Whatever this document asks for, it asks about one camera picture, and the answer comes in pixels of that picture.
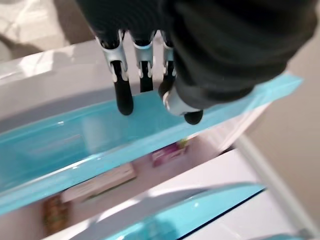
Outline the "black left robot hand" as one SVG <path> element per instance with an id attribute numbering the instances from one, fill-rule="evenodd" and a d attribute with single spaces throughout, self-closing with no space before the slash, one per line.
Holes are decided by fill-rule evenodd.
<path id="1" fill-rule="evenodd" d="M 315 0 L 79 0 L 112 74 L 118 110 L 133 111 L 123 40 L 129 32 L 140 90 L 153 89 L 153 39 L 163 39 L 159 95 L 198 124 L 203 111 L 239 100 L 282 74 L 318 24 Z"/>

